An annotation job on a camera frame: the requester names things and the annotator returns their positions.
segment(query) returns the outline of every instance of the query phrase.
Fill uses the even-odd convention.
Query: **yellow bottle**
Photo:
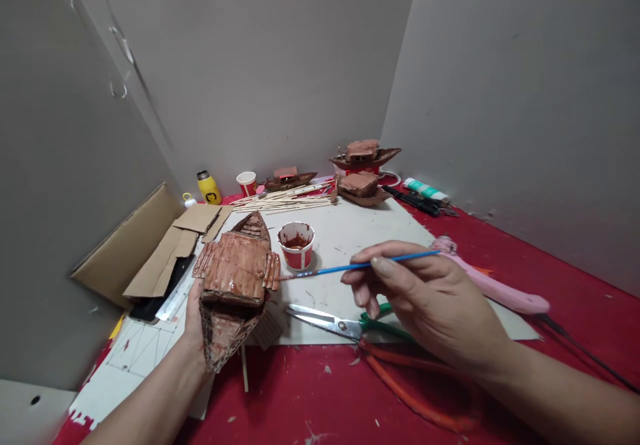
[[[206,203],[212,205],[220,205],[222,203],[222,195],[209,172],[198,172],[198,187]]]

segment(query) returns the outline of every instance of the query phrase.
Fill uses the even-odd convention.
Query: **gray wall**
[[[0,378],[77,389],[120,310],[67,277],[174,179],[69,0],[0,0],[0,22]]]
[[[104,34],[103,0],[83,1]],[[224,194],[246,170],[330,173],[338,145],[380,137],[411,0],[109,1],[184,191],[200,169]]]
[[[640,0],[413,0],[389,168],[640,296],[639,19]]]

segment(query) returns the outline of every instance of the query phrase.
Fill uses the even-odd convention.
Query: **scissor blade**
[[[287,305],[287,313],[289,315],[294,315],[296,313],[317,315],[317,316],[325,317],[325,320],[330,320],[332,322],[337,319],[337,317],[334,316],[334,315],[321,312],[320,310],[315,310],[314,308],[309,308],[309,307],[305,307],[305,306],[302,306],[302,305],[296,305],[296,304],[288,304]]]
[[[294,304],[290,304],[285,312],[302,322],[355,342],[358,342],[362,337],[362,326],[354,320],[343,320],[320,310]]]

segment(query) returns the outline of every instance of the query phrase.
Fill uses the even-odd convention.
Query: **paint brush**
[[[429,255],[436,255],[439,253],[440,253],[440,250],[431,250],[429,252],[422,252],[419,254],[400,255],[397,257],[387,257],[387,258],[389,260],[393,260],[394,262],[400,262],[402,260],[409,260],[411,258],[420,258],[424,256],[429,256]],[[299,274],[294,274],[294,275],[284,275],[280,277],[280,281],[282,282],[283,280],[293,280],[294,278],[305,278],[308,276],[324,275],[327,273],[334,273],[334,272],[344,272],[345,270],[357,270],[358,268],[367,268],[370,266],[371,266],[371,262],[366,262],[363,264],[350,264],[350,265],[343,265],[340,267],[321,268],[320,270],[310,270],[309,272],[301,272]]]

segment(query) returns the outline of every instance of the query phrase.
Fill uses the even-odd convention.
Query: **model boat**
[[[361,207],[373,207],[391,197],[389,193],[378,188],[378,177],[369,172],[336,177],[335,190],[341,197]]]
[[[273,172],[273,179],[267,179],[265,189],[269,192],[293,189],[301,185],[308,185],[318,172],[298,173],[297,167],[285,167]]]
[[[205,361],[218,373],[262,317],[269,296],[265,289],[279,286],[280,257],[271,252],[260,212],[238,222],[219,242],[208,242],[193,276],[204,281],[200,314]]]
[[[377,140],[364,140],[350,143],[345,153],[339,152],[330,161],[344,171],[369,169],[381,167],[401,151],[402,149],[380,149]]]

